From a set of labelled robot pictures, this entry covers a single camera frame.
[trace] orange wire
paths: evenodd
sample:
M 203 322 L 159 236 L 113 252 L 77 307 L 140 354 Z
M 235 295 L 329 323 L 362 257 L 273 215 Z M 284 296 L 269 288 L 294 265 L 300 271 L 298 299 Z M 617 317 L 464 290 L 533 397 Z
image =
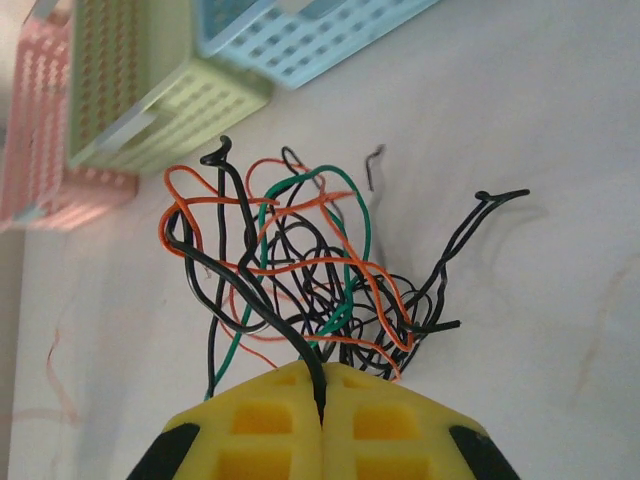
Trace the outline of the orange wire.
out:
M 249 198 L 249 203 L 251 204 L 269 204 L 269 205 L 279 205 L 279 203 L 277 201 L 274 201 L 272 199 L 267 199 L 267 198 L 255 198 L 253 196 L 253 193 L 251 191 L 251 185 L 250 185 L 250 179 L 251 176 L 253 175 L 253 173 L 255 172 L 255 169 L 262 165 L 262 164 L 266 164 L 266 163 L 273 163 L 273 164 L 279 164 L 279 165 L 285 165 L 285 162 L 279 159 L 274 159 L 274 158 L 263 158 L 261 160 L 258 160 L 257 162 L 255 162 L 247 171 L 246 175 L 245 175 L 245 189 L 247 192 L 247 197 Z M 301 165 L 295 165 L 293 166 L 294 168 L 303 170 L 303 171 L 310 171 L 308 168 L 301 166 Z M 189 199 L 185 199 L 184 197 L 182 197 L 177 190 L 175 189 L 175 187 L 173 186 L 172 182 L 171 182 L 171 178 L 170 175 L 172 172 L 174 171 L 185 171 L 187 173 L 190 173 L 191 175 L 193 175 L 196 180 L 198 180 L 198 182 L 200 184 L 202 184 L 207 190 L 209 190 L 211 193 L 213 193 L 214 195 L 216 195 L 216 197 L 211 198 L 211 197 L 194 197 L 194 198 L 189 198 Z M 283 216 L 286 215 L 290 215 L 292 213 L 296 213 L 298 211 L 301 210 L 306 210 L 309 208 L 312 208 L 314 206 L 319 206 L 320 210 L 325 218 L 325 220 L 327 221 L 327 223 L 329 224 L 329 226 L 331 227 L 331 229 L 334 231 L 334 233 L 336 234 L 336 236 L 338 236 L 338 238 L 340 239 L 341 243 L 343 244 L 345 250 L 347 250 L 347 252 L 349 253 L 351 258 L 344 258 L 344 257 L 336 257 L 336 258 L 315 258 L 315 259 L 310 259 L 310 260 L 303 260 L 300 262 L 297 262 L 296 264 L 293 265 L 289 265 L 289 266 L 285 266 L 285 267 L 281 267 L 281 268 L 277 268 L 277 269 L 272 269 L 272 270 L 265 270 L 265 269 L 260 269 L 260 268 L 249 268 L 249 270 L 257 275 L 262 275 L 262 276 L 275 276 L 281 273 L 288 273 L 291 272 L 293 270 L 296 270 L 298 268 L 303 268 L 305 266 L 310 266 L 310 265 L 318 265 L 318 264 L 324 264 L 324 263 L 345 263 L 345 264 L 349 264 L 349 265 L 353 265 L 355 267 L 357 267 L 362 274 L 367 278 L 367 280 L 369 281 L 369 284 L 371 285 L 372 288 L 372 293 L 374 296 L 374 302 L 376 304 L 376 311 L 378 313 L 378 318 L 383 326 L 383 328 L 385 329 L 385 332 L 389 335 L 389 337 L 391 338 L 391 340 L 393 341 L 393 343 L 401 350 L 403 351 L 410 351 L 412 346 L 413 346 L 413 335 L 409 335 L 409 341 L 407 342 L 407 344 L 403 344 L 402 341 L 400 340 L 400 338 L 397 336 L 397 334 L 393 331 L 393 329 L 391 328 L 391 325 L 389 324 L 388 319 L 386 318 L 386 316 L 384 315 L 384 308 L 382 306 L 382 300 L 380 297 L 380 291 L 379 288 L 377 287 L 377 282 L 375 281 L 375 279 L 373 278 L 373 276 L 371 275 L 369 268 L 373 268 L 375 270 L 377 270 L 384 278 L 385 280 L 389 283 L 389 285 L 391 286 L 394 296 L 396 297 L 396 299 L 398 300 L 398 305 L 401 308 L 401 313 L 405 319 L 405 321 L 407 323 L 411 323 L 411 318 L 408 315 L 406 309 L 404 308 L 404 304 L 402 302 L 402 296 L 400 294 L 399 289 L 397 288 L 397 285 L 395 284 L 394 279 L 389 275 L 389 273 L 384 270 L 382 267 L 380 267 L 379 265 L 372 263 L 372 262 L 365 262 L 363 261 L 356 253 L 355 249 L 352 247 L 352 245 L 349 243 L 349 241 L 342 235 L 342 232 L 340 232 L 340 230 L 338 229 L 338 227 L 334 224 L 334 222 L 331 220 L 328 211 L 326 209 L 326 207 L 324 206 L 324 204 L 326 204 L 329 201 L 333 201 L 333 200 L 337 200 L 337 199 L 341 199 L 341 198 L 345 198 L 347 196 L 351 196 L 354 194 L 354 192 L 332 192 L 332 193 L 326 193 L 324 188 L 326 185 L 326 180 L 322 175 L 318 175 L 318 177 L 320 178 L 320 188 L 319 188 L 319 196 L 307 201 L 305 203 L 299 204 L 299 205 L 295 205 L 295 206 L 291 206 L 291 207 L 286 207 L 286 208 L 276 208 L 276 214 L 272 215 L 269 220 L 265 223 L 265 225 L 263 226 L 263 228 L 260 230 L 259 236 L 258 236 L 258 240 L 261 240 L 262 237 L 264 235 L 266 235 L 266 231 L 268 229 L 269 226 L 271 226 L 278 218 L 281 218 Z M 193 215 L 193 213 L 191 212 L 189 205 L 193 205 L 193 204 L 206 204 L 206 203 L 212 203 L 212 204 L 239 204 L 239 200 L 238 199 L 231 199 L 231 198 L 227 198 L 227 197 L 217 197 L 218 195 L 218 191 L 211 186 L 202 176 L 200 176 L 195 170 L 193 170 L 190 167 L 186 167 L 183 165 L 176 165 L 173 167 L 170 167 L 169 169 L 167 169 L 165 171 L 165 176 L 164 176 L 164 180 L 165 180 L 165 184 L 167 185 L 167 189 L 169 190 L 170 194 L 173 196 L 173 198 L 175 199 L 175 203 L 170 206 L 165 213 L 162 215 L 159 225 L 158 225 L 158 236 L 160 238 L 161 243 L 163 244 L 163 246 L 169 250 L 171 253 L 174 253 L 178 256 L 184 257 L 184 254 L 182 252 L 179 252 L 178 250 L 174 249 L 173 247 L 171 247 L 167 241 L 167 239 L 165 238 L 164 235 L 164 229 L 166 227 L 166 224 L 169 220 L 169 218 L 171 217 L 171 215 L 173 215 L 175 212 L 177 212 L 178 210 L 182 210 L 187 218 L 187 221 L 189 222 L 190 226 L 192 227 L 193 231 L 194 231 L 194 235 L 196 237 L 196 245 L 197 247 L 202 251 L 202 233 L 201 230 L 199 228 L 199 225 Z M 230 269 L 235 269 L 237 270 L 237 265 L 230 263 L 230 262 L 220 262 L 222 265 L 226 266 L 227 268 Z M 233 287 L 231 287 L 230 290 L 230 294 L 227 300 L 229 300 L 230 303 L 230 307 L 232 310 L 232 314 L 234 316 L 234 319 L 236 321 L 239 322 L 239 318 L 238 318 L 238 313 L 235 307 L 235 301 L 234 301 L 234 292 L 235 289 Z M 285 298 L 286 300 L 290 300 L 288 297 L 284 296 L 284 295 L 279 295 L 281 298 Z M 231 335 L 231 332 L 229 332 L 227 330 L 227 327 L 225 325 L 223 325 L 223 328 L 225 329 L 225 332 L 228 335 Z M 260 341 L 265 341 L 265 342 L 269 342 L 269 341 L 284 341 L 285 339 L 283 337 L 260 337 L 257 335 L 252 335 L 254 338 L 260 340 Z M 305 336 L 305 338 L 307 340 L 311 340 L 311 341 L 336 341 L 336 342 L 343 342 L 343 343 L 351 343 L 351 344 L 360 344 L 360 345 L 366 345 L 370 348 L 373 348 L 374 350 L 376 350 L 378 353 L 380 353 L 385 359 L 387 359 L 387 361 L 389 361 L 390 365 L 393 367 L 394 371 L 396 372 L 396 376 L 399 378 L 400 377 L 400 371 L 398 369 L 397 364 L 393 361 L 393 359 L 386 353 L 386 351 L 384 351 L 379 345 L 372 343 L 372 342 L 368 342 L 366 340 L 361 340 L 361 339 L 353 339 L 353 338 L 348 338 L 348 337 L 337 337 L 337 336 L 331 336 L 331 337 L 320 337 L 320 336 Z M 264 360 L 265 362 L 267 362 L 269 365 L 273 366 L 274 368 L 277 368 L 275 366 L 275 364 L 269 360 L 267 357 L 265 357 L 264 355 L 260 354 L 259 352 L 256 352 L 255 350 L 250 349 L 249 347 L 246 347 L 245 345 L 243 345 L 242 343 L 240 343 L 240 347 L 247 351 L 248 353 L 251 353 L 255 356 L 257 356 L 258 358 L 261 358 L 262 360 Z
M 276 209 L 276 214 L 272 215 L 271 217 L 269 217 L 269 220 L 267 220 L 264 224 L 264 226 L 260 229 L 260 232 L 258 233 L 258 242 L 260 242 L 260 240 L 262 240 L 262 238 L 267 234 L 267 229 L 273 225 L 274 222 L 276 222 L 279 218 L 282 218 L 286 215 L 291 215 L 292 213 L 297 213 L 297 212 L 301 212 L 303 210 L 308 210 L 310 208 L 313 207 L 317 207 L 319 205 L 322 205 L 326 202 L 331 202 L 334 200 L 340 200 L 342 198 L 346 198 L 346 197 L 352 197 L 353 195 L 355 195 L 354 192 L 332 192 L 332 193 L 325 193 L 322 194 L 316 198 L 314 198 L 313 200 L 309 200 L 307 202 L 301 203 L 299 205 L 293 205 L 291 207 L 284 207 L 284 208 L 278 208 Z

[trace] plastic basket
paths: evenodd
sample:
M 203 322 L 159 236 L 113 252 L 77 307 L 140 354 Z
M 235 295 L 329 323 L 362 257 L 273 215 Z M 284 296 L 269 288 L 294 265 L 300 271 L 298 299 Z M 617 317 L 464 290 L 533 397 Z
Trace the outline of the plastic basket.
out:
M 70 229 L 136 194 L 137 178 L 65 165 L 69 27 L 31 19 L 16 55 L 0 229 Z
M 141 174 L 267 104 L 272 83 L 198 57 L 190 0 L 78 0 L 70 165 Z
M 229 59 L 294 89 L 437 1 L 194 0 L 197 43 L 205 56 Z M 292 13 L 292 3 L 308 5 Z

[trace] white surface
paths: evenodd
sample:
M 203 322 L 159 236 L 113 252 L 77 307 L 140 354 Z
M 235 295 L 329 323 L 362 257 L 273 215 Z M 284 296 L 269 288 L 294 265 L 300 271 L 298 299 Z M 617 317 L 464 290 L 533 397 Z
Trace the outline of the white surface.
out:
M 445 0 L 228 132 L 241 171 L 286 143 L 363 188 L 386 143 L 378 228 L 416 280 L 476 190 L 532 189 L 451 264 L 445 319 L 463 327 L 430 337 L 404 379 L 486 425 L 524 479 L 639 476 L 638 25 L 633 0 Z M 15 409 L 56 406 L 60 324 L 55 365 L 84 423 L 16 424 L 11 479 L 125 478 L 201 400 L 208 314 L 156 239 L 168 204 L 154 178 L 78 232 L 28 235 Z M 223 388 L 264 371 L 239 354 Z

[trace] wire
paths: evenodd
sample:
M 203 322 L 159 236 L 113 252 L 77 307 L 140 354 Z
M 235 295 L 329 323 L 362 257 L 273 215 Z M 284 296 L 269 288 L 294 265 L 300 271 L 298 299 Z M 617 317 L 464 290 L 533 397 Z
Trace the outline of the wire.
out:
M 455 230 L 429 277 L 415 286 L 409 279 L 389 273 L 369 260 L 374 233 L 369 211 L 344 171 L 332 165 L 309 169 L 293 150 L 284 147 L 282 159 L 258 160 L 242 179 L 227 161 L 231 142 L 227 137 L 222 142 L 221 149 L 201 159 L 203 165 L 218 170 L 217 188 L 189 167 L 167 170 L 165 183 L 175 203 L 162 215 L 158 226 L 165 248 L 184 257 L 194 295 L 213 314 L 208 395 L 213 395 L 238 348 L 275 366 L 259 351 L 243 345 L 242 335 L 258 342 L 290 342 L 307 363 L 319 412 L 326 386 L 321 362 L 336 358 L 382 378 L 399 378 L 428 335 L 461 324 L 459 320 L 441 321 L 449 282 L 448 262 L 460 253 L 491 212 L 529 194 L 528 190 L 500 195 L 478 192 L 478 205 Z M 257 197 L 252 192 L 252 178 L 259 168 L 266 166 L 285 167 L 289 176 L 275 183 L 264 196 Z M 366 166 L 369 172 L 370 161 Z M 192 176 L 210 196 L 180 196 L 171 183 L 174 171 Z M 237 198 L 226 195 L 227 175 Z M 348 190 L 328 191 L 328 175 L 337 175 Z M 308 190 L 303 191 L 307 182 L 316 191 L 310 198 Z M 345 217 L 337 205 L 350 197 L 355 197 L 364 221 L 360 251 L 351 243 Z M 206 253 L 203 232 L 190 210 L 192 205 L 207 204 L 217 205 L 220 242 L 215 259 Z M 239 207 L 244 222 L 244 253 L 235 262 L 227 258 L 226 252 L 226 206 Z M 312 213 L 319 213 L 321 221 L 312 221 L 308 216 Z M 175 236 L 178 224 L 182 226 L 182 240 Z M 195 263 L 220 276 L 215 301 L 209 300 L 199 287 Z M 245 302 L 242 312 L 236 303 L 238 295 Z M 225 307 L 227 301 L 229 312 Z M 258 321 L 251 321 L 254 313 Z M 232 337 L 232 342 L 220 368 L 214 372 L 218 326 Z M 275 335 L 269 334 L 269 329 L 274 329 Z

